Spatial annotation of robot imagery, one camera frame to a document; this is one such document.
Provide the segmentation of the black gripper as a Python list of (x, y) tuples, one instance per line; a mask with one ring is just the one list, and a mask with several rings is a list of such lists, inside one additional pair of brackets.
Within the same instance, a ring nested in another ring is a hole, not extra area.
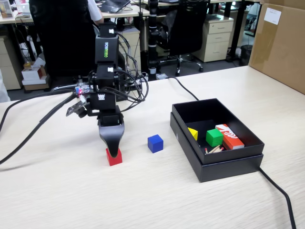
[(121, 111), (101, 112), (97, 120), (100, 138), (107, 145), (111, 157), (117, 157), (120, 140), (125, 130), (123, 114)]

